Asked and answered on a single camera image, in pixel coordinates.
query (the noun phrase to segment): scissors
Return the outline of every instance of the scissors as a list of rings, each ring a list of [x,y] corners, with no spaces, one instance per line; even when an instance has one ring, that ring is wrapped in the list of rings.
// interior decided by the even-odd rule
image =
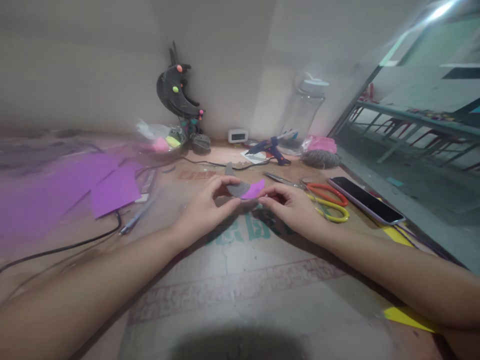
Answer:
[[[310,193],[307,192],[307,194],[306,194],[310,198],[310,200],[319,203],[320,206],[325,205],[329,208],[338,210],[343,215],[343,217],[334,217],[334,216],[328,215],[327,213],[325,213],[321,209],[316,208],[316,210],[320,213],[320,215],[327,218],[327,220],[329,220],[331,222],[334,222],[334,223],[345,223],[349,219],[350,214],[347,211],[347,209],[345,209],[345,206],[347,206],[349,204],[349,202],[341,192],[337,191],[333,187],[325,185],[325,184],[320,184],[320,183],[307,183],[307,182],[304,182],[303,180],[300,180],[300,184],[297,184],[297,183],[291,182],[287,179],[284,179],[283,177],[280,177],[278,175],[275,175],[275,174],[273,174],[271,172],[267,172],[267,171],[264,171],[263,174],[268,176],[270,179],[275,180],[276,182],[286,184],[286,185],[290,185],[290,186],[293,186],[295,188],[299,188],[299,189],[302,189],[304,191],[310,192]],[[330,196],[322,193],[318,189],[323,189],[323,190],[326,190],[326,191],[336,195],[340,199],[340,201],[331,198]]]

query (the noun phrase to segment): water bottle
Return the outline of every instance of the water bottle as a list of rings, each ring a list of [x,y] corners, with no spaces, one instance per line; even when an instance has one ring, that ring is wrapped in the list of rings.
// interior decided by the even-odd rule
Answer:
[[[302,144],[308,135],[315,114],[325,101],[325,87],[328,82],[313,78],[308,72],[300,85],[293,86],[293,93],[283,114],[283,126],[279,135],[295,130],[292,134],[278,139],[278,149],[286,155],[302,154]]]

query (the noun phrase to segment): small digital clock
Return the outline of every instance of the small digital clock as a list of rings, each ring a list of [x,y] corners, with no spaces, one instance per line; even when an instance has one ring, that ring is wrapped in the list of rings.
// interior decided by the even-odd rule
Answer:
[[[230,144],[244,143],[249,139],[249,132],[245,129],[228,130],[228,142]]]

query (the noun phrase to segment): electrical cable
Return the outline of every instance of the electrical cable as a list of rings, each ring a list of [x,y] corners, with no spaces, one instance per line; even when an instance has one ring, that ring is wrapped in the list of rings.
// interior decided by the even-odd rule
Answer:
[[[94,242],[94,241],[99,240],[99,239],[101,239],[101,238],[107,237],[107,236],[110,235],[110,234],[115,233],[116,231],[118,231],[118,230],[122,227],[122,217],[120,216],[118,210],[115,210],[115,215],[116,215],[116,219],[118,220],[118,225],[117,225],[113,230],[110,230],[110,231],[108,231],[108,232],[106,232],[106,233],[104,233],[104,234],[102,234],[102,235],[92,237],[91,239],[74,243],[74,244],[72,244],[72,245],[68,245],[68,246],[64,246],[64,247],[59,247],[59,248],[52,249],[52,250],[48,250],[48,251],[44,251],[44,252],[39,252],[39,253],[30,255],[30,256],[22,257],[21,259],[18,259],[18,260],[9,262],[9,263],[5,264],[4,266],[0,267],[0,274],[1,274],[3,271],[5,271],[6,269],[8,269],[8,268],[10,268],[10,267],[12,267],[12,266],[14,266],[14,265],[20,264],[20,263],[24,263],[24,262],[26,262],[26,261],[28,261],[28,260],[40,258],[40,257],[46,256],[46,255],[50,255],[50,254],[54,254],[54,253],[59,253],[59,252],[65,251],[65,250],[73,249],[73,248],[77,248],[77,247],[79,247],[79,246],[82,246],[82,245],[85,245],[85,244]]]
[[[88,145],[92,146],[93,148],[95,148],[96,150],[98,150],[99,152],[102,152],[104,153],[104,151],[102,149],[100,149],[99,147],[91,144],[91,143],[87,143]],[[180,159],[184,159],[184,160],[187,160],[188,162],[192,163],[192,164],[210,164],[210,165],[213,165],[213,166],[219,166],[219,167],[226,167],[227,165],[226,164],[219,164],[219,163],[215,163],[215,162],[211,162],[211,161],[206,161],[206,160],[202,160],[202,161],[192,161],[190,159],[187,159],[186,157],[184,156],[179,156],[175,159],[173,159],[172,161],[169,161],[167,163],[164,163],[164,164],[161,164],[161,165],[154,165],[154,166],[148,166],[148,167],[144,167],[143,169],[139,170],[139,172],[135,175],[135,177],[137,178],[138,176],[140,176],[140,174],[142,174],[143,172],[149,170],[149,169],[155,169],[155,168],[161,168],[161,167],[164,167],[164,166],[167,166],[167,165],[170,165],[174,162],[176,162],[177,160],[180,160]],[[238,168],[238,167],[233,167],[233,170],[236,170],[236,171],[241,171],[241,170],[246,170],[248,168],[252,168],[254,166],[260,166],[260,165],[266,165],[270,162],[272,158],[269,158],[267,161],[264,161],[264,162],[260,162],[260,163],[256,163],[256,164],[251,164],[251,165],[248,165],[248,166],[245,166],[245,167],[241,167],[241,168]],[[85,245],[85,244],[88,244],[88,243],[91,243],[91,242],[94,242],[96,240],[99,240],[101,238],[104,238],[104,237],[107,237],[108,235],[110,234],[113,234],[114,232],[118,231],[121,227],[122,227],[122,217],[120,216],[118,210],[115,211],[115,214],[116,214],[116,218],[118,220],[118,225],[113,229],[113,230],[110,230],[102,235],[99,235],[99,236],[96,236],[96,237],[92,237],[91,239],[88,239],[88,240],[85,240],[85,241],[81,241],[81,242],[77,242],[75,244],[72,244],[72,245],[68,245],[68,246],[64,246],[64,247],[59,247],[59,248],[56,248],[56,249],[52,249],[52,250],[48,250],[48,251],[44,251],[44,252],[39,252],[39,253],[36,253],[36,254],[33,254],[33,255],[30,255],[30,256],[26,256],[26,257],[23,257],[23,258],[20,258],[18,260],[15,260],[15,261],[12,261],[12,262],[9,262],[7,264],[5,264],[4,266],[0,267],[0,274],[5,271],[6,269],[14,266],[14,265],[17,265],[17,264],[20,264],[20,263],[24,263],[28,260],[32,260],[32,259],[36,259],[36,258],[40,258],[40,257],[43,257],[43,256],[46,256],[46,255],[50,255],[50,254],[55,254],[55,253],[59,253],[59,252],[62,252],[62,251],[65,251],[65,250],[70,250],[70,249],[73,249],[73,248],[77,248],[79,246],[82,246],[82,245]]]
[[[184,160],[187,160],[188,162],[192,163],[192,164],[210,164],[210,165],[213,165],[213,166],[219,166],[219,167],[223,167],[225,168],[227,166],[227,164],[219,164],[219,163],[216,163],[216,162],[211,162],[211,161],[206,161],[206,160],[201,160],[201,161],[193,161],[193,160],[190,160],[190,159],[187,159],[186,157],[184,156],[179,156],[175,159],[173,159],[172,161],[168,161],[164,164],[161,164],[161,165],[154,165],[154,166],[148,166],[148,167],[144,167],[143,169],[140,169],[138,171],[138,173],[135,175],[135,177],[139,177],[141,174],[143,174],[144,172],[146,172],[147,170],[150,170],[150,169],[156,169],[156,168],[161,168],[161,167],[164,167],[164,166],[167,166],[167,165],[170,165],[180,159],[184,159]],[[272,157],[269,158],[267,161],[264,161],[264,162],[259,162],[259,163],[256,163],[256,164],[250,164],[248,166],[245,166],[245,167],[232,167],[233,170],[236,170],[236,171],[242,171],[242,170],[246,170],[246,169],[249,169],[249,168],[252,168],[252,167],[255,167],[255,166],[260,166],[260,165],[267,165],[270,160],[272,160]]]
[[[429,248],[431,251],[433,251],[437,256],[439,256],[440,258],[444,259],[444,260],[448,260],[449,259],[443,254],[441,253],[440,251],[434,249],[433,247],[431,247],[429,244],[427,244],[425,241],[423,241],[422,239],[420,239],[418,236],[416,236],[413,232],[411,232],[410,230],[406,229],[405,227],[401,226],[401,225],[394,225],[395,229],[400,233],[402,234],[402,236],[404,238],[406,238],[412,245],[415,246],[415,244],[412,243],[412,241],[410,241],[410,239],[408,239],[401,231],[399,231],[399,229],[402,229],[404,232],[406,232],[408,235],[410,235],[412,238],[414,238],[415,240],[417,240],[419,243],[421,243],[422,245],[426,246],[427,248]]]
[[[399,233],[400,235],[402,235],[415,249],[419,249],[419,247],[417,245],[415,245],[412,240],[409,239],[408,236],[406,236],[403,232],[401,232],[396,225],[393,226],[393,228],[397,231],[397,233]]]

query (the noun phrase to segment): hand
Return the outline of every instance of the hand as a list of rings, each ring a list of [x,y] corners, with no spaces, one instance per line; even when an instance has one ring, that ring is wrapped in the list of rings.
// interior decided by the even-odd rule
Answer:
[[[203,189],[188,204],[186,210],[175,222],[173,228],[181,236],[181,246],[186,249],[203,235],[225,220],[242,202],[233,198],[217,207],[214,200],[219,196],[232,196],[227,190],[229,184],[240,184],[235,176],[212,176]]]
[[[311,241],[329,227],[329,222],[318,213],[305,192],[297,187],[273,184],[260,191],[258,198],[260,204],[292,230]]]

